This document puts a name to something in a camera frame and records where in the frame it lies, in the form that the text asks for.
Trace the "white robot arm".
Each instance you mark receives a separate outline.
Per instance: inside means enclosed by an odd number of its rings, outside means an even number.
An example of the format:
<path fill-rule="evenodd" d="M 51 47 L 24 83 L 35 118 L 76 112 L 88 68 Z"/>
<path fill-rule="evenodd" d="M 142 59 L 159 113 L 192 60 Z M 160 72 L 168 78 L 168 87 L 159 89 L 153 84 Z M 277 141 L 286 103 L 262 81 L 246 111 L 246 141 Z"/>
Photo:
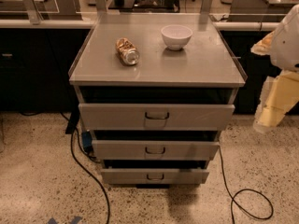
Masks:
<path fill-rule="evenodd" d="M 281 72 L 267 77 L 260 94 L 253 128 L 267 133 L 276 128 L 285 115 L 299 103 L 299 5 L 295 5 L 277 28 L 250 50 L 269 55 Z"/>

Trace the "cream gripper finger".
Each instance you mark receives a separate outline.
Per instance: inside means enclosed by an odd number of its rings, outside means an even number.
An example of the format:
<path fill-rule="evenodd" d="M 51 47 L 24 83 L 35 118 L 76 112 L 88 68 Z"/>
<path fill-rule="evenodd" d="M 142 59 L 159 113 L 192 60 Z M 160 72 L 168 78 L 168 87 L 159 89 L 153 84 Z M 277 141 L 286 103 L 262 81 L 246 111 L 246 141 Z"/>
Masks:
<path fill-rule="evenodd" d="M 299 102 L 299 74 L 283 70 L 277 77 L 267 77 L 261 91 L 253 128 L 267 133 L 276 128 Z"/>
<path fill-rule="evenodd" d="M 269 55 L 272 48 L 272 39 L 273 39 L 274 32 L 269 33 L 259 42 L 254 44 L 250 51 L 256 55 L 264 56 Z"/>

